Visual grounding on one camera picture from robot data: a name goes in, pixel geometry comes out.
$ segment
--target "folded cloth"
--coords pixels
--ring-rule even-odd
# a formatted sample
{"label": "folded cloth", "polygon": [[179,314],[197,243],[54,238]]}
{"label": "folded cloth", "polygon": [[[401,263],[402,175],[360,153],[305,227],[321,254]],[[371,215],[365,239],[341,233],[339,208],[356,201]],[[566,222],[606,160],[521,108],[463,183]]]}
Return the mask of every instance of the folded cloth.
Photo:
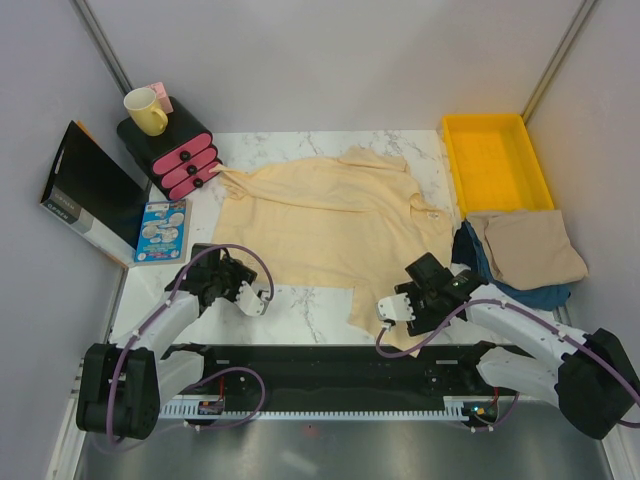
{"label": "folded cloth", "polygon": [[498,282],[491,274],[489,261],[485,255],[480,238],[476,234],[471,222],[465,221],[461,228],[467,228],[473,240],[476,251],[478,273],[495,284],[501,291],[509,295],[514,300],[526,305],[529,308],[539,308],[540,310],[551,311],[561,307],[569,299],[571,292],[567,285],[550,285],[546,287],[534,288],[532,290],[517,290],[509,285]]}
{"label": "folded cloth", "polygon": [[[216,167],[229,191],[214,243],[258,253],[277,283],[354,288],[350,323],[380,331],[375,304],[409,281],[405,267],[425,252],[451,262],[449,216],[420,193],[402,157],[352,147],[339,158],[274,164],[247,174]],[[260,272],[255,261],[237,255]],[[399,326],[385,341],[415,345]]]}
{"label": "folded cloth", "polygon": [[493,254],[491,253],[491,247],[487,242],[487,239],[484,235],[485,230],[489,226],[489,222],[491,219],[504,215],[505,212],[498,211],[486,211],[486,212],[473,212],[467,215],[466,221],[470,224],[475,232],[478,241],[482,244],[482,250],[484,255],[487,257],[487,265],[489,266],[489,270],[491,271],[491,276],[493,278],[498,278],[500,276],[500,270],[495,265],[493,261]]}
{"label": "folded cloth", "polygon": [[496,280],[518,290],[577,282],[587,266],[569,242],[560,210],[493,217],[484,231]]}
{"label": "folded cloth", "polygon": [[462,263],[469,267],[472,272],[478,272],[478,257],[476,256],[473,238],[471,238],[469,229],[465,224],[462,224],[453,237],[451,261],[453,263]]}

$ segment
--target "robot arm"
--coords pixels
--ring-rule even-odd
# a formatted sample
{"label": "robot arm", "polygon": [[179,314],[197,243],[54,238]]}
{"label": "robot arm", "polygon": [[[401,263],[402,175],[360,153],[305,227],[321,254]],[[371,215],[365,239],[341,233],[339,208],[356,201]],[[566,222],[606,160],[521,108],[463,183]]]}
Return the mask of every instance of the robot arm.
{"label": "robot arm", "polygon": [[616,379],[571,345],[591,350],[640,391],[640,381],[612,333],[599,329],[589,335],[553,322],[551,327],[561,334],[552,334],[527,318],[527,313],[535,314],[532,310],[502,293],[496,294],[494,286],[483,286],[486,281],[473,272],[454,277],[431,254],[406,270],[412,282],[397,285],[396,295],[377,303],[378,317],[386,328],[401,322],[412,336],[433,331],[456,308],[471,300],[489,298],[472,301],[464,319],[499,334],[520,347],[524,355],[487,342],[476,345],[475,357],[466,358],[465,364],[477,369],[485,383],[558,407],[578,430],[596,439],[604,438],[633,406],[633,399]]}
{"label": "robot arm", "polygon": [[[210,247],[194,245],[192,258]],[[94,344],[85,354],[76,423],[81,430],[104,433],[110,382],[116,362],[132,337],[138,337],[128,352],[120,375],[113,408],[114,434],[144,439],[155,427],[158,414],[175,395],[202,378],[205,359],[192,351],[173,351],[163,359],[176,337],[218,298],[234,303],[248,316],[263,315],[268,301],[263,291],[251,287],[256,272],[220,250],[210,252],[191,266],[168,302],[176,280],[161,300],[130,332],[113,344]],[[169,308],[139,334],[141,327],[163,304]]]}

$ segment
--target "yellow tray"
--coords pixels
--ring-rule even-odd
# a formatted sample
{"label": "yellow tray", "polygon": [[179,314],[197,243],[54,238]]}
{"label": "yellow tray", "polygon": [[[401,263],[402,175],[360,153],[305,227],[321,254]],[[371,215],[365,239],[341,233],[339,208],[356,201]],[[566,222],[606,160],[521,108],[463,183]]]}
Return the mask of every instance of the yellow tray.
{"label": "yellow tray", "polygon": [[520,115],[447,115],[442,125],[463,219],[482,210],[553,209]]}

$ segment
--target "white marble table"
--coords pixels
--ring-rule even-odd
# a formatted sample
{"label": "white marble table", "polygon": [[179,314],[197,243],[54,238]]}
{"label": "white marble table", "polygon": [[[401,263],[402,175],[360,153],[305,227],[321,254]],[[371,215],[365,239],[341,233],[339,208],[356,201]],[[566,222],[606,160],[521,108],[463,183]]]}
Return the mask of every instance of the white marble table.
{"label": "white marble table", "polygon": [[[370,147],[379,154],[402,155],[425,199],[449,214],[454,212],[447,180],[449,172],[435,131],[219,134],[214,143],[227,166],[245,171],[305,157],[339,156],[352,145]],[[194,243],[211,242],[225,195],[218,179],[213,179],[189,196],[193,202],[189,249]],[[149,312],[178,268],[175,264],[138,266],[128,272],[111,338],[131,330]],[[176,343],[373,344],[374,338],[369,333],[347,323],[351,301],[351,290],[276,285],[275,298],[264,316],[244,317],[235,306],[215,302],[184,330]],[[481,327],[455,319],[434,344],[473,344],[479,340],[499,343],[502,339]]]}

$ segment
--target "mug handle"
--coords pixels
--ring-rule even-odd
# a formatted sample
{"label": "mug handle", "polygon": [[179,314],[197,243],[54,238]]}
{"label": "mug handle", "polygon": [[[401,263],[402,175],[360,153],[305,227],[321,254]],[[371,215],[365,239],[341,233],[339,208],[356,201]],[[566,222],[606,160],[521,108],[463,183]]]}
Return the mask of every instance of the mug handle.
{"label": "mug handle", "polygon": [[160,118],[160,123],[162,125],[160,125],[161,131],[164,132],[164,129],[167,128],[167,125],[169,124],[169,119],[167,118],[167,114],[164,113],[164,111],[160,108],[154,108],[153,110],[151,110],[151,113],[153,115],[157,115]]}

